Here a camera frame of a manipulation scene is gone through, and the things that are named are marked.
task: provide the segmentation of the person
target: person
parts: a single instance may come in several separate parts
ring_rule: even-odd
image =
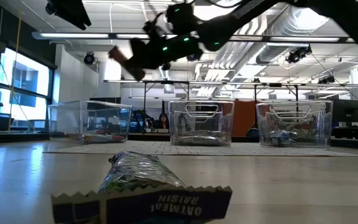
[[[166,113],[160,114],[160,118],[157,123],[158,129],[169,129],[168,115]]]

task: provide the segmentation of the transparent storage container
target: transparent storage container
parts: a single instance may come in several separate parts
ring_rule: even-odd
[[[171,101],[171,144],[228,146],[234,103],[228,101]]]
[[[89,143],[128,139],[132,106],[101,101],[72,101],[48,106],[51,137]]]
[[[332,101],[259,103],[256,109],[261,145],[329,147]]]

